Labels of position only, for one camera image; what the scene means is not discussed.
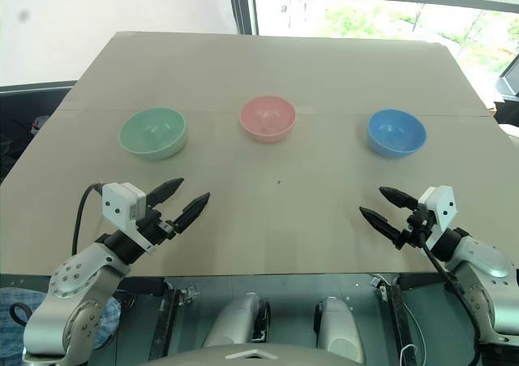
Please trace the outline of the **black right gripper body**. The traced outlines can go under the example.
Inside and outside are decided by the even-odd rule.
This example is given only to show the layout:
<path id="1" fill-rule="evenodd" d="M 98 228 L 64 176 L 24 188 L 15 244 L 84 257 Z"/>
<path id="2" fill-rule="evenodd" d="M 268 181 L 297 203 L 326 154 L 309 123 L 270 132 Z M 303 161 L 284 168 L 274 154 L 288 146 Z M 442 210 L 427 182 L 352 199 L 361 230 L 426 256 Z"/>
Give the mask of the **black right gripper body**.
<path id="1" fill-rule="evenodd" d="M 417 205 L 398 205 L 399 209 L 406 208 L 411 211 L 407 217 L 408 226 L 397 234 L 395 248 L 400 250 L 405 244 L 413 248 L 421 248 L 432 233 L 432 227 L 436 224 L 435 214 L 429 209 L 420 209 Z"/>

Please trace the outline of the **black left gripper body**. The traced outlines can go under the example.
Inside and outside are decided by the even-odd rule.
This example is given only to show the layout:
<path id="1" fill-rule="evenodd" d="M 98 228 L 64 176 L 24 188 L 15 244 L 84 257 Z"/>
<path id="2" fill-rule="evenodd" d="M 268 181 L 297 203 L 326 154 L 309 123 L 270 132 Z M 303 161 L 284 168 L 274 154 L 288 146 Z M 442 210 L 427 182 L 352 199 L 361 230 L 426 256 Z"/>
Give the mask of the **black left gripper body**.
<path id="1" fill-rule="evenodd" d="M 152 245 L 160 245 L 167 239 L 172 239 L 177 231 L 170 220 L 163 220 L 161 213 L 147 206 L 143 218 L 136 222 L 137 231 Z"/>

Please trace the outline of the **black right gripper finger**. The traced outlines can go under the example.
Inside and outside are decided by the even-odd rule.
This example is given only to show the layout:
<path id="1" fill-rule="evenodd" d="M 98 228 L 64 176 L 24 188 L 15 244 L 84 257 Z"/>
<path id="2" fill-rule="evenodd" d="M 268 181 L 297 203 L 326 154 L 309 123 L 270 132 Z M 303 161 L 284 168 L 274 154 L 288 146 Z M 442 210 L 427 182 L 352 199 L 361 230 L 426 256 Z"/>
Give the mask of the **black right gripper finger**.
<path id="1" fill-rule="evenodd" d="M 368 223 L 387 239 L 398 239 L 401 236 L 401 232 L 391 226 L 388 220 L 379 213 L 362 206 L 359 207 L 359 211 Z"/>
<path id="2" fill-rule="evenodd" d="M 417 199 L 394 187 L 379 187 L 379 191 L 391 204 L 400 209 L 407 208 L 415 211 L 418 207 Z"/>

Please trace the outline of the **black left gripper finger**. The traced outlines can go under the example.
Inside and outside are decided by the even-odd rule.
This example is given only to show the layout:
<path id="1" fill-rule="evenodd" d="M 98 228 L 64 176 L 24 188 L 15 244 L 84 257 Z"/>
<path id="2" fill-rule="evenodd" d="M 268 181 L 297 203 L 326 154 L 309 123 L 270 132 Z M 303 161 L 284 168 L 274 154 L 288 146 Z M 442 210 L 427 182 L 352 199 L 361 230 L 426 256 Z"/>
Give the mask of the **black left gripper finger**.
<path id="1" fill-rule="evenodd" d="M 146 195 L 146 205 L 149 208 L 154 208 L 164 203 L 178 190 L 183 182 L 184 178 L 170 179 L 164 182 Z"/>
<path id="2" fill-rule="evenodd" d="M 173 228 L 177 234 L 185 231 L 203 212 L 210 198 L 210 193 L 206 192 L 192 200 L 182 213 L 173 221 Z"/>

